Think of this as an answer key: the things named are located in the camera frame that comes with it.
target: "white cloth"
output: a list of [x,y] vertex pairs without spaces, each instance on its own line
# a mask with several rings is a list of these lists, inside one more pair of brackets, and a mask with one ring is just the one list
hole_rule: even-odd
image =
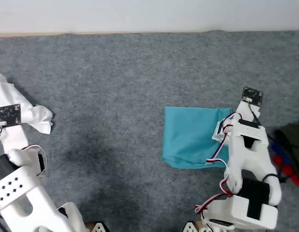
[[21,122],[28,123],[41,133],[50,134],[53,113],[44,106],[32,106],[30,102],[0,74],[0,107],[21,105]]

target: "teal cloth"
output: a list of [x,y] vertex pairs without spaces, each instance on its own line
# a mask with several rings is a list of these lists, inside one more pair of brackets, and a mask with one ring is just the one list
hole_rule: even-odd
[[[224,167],[221,162],[206,163],[219,147],[212,139],[217,122],[232,113],[231,108],[165,107],[163,160],[174,168]],[[224,146],[217,158],[228,161]]]

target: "red object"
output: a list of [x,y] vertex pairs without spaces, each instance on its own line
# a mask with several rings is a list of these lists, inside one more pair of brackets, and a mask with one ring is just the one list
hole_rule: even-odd
[[[280,168],[283,166],[284,161],[280,156],[275,156],[273,158],[274,163]],[[290,179],[293,180],[294,184],[299,186],[299,177],[296,175],[294,168],[291,165],[285,164],[282,168],[282,172],[286,175],[289,176],[294,173],[293,176],[290,177]]]

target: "gray carpet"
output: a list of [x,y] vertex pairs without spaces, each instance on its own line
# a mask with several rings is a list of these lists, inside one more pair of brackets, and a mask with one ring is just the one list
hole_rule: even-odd
[[[164,106],[236,108],[248,85],[265,126],[299,119],[299,31],[0,38],[0,73],[55,114],[50,136],[24,126],[49,153],[55,204],[113,232],[180,232],[219,192],[222,169],[161,160]],[[299,187],[282,189],[275,231],[299,231]]]

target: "circuit board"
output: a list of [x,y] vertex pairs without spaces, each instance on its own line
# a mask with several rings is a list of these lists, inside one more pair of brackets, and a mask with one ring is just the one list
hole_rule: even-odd
[[20,124],[20,104],[0,107],[0,128]]
[[242,101],[261,107],[262,99],[263,92],[253,88],[249,88],[247,86],[244,87],[244,90],[242,92]]

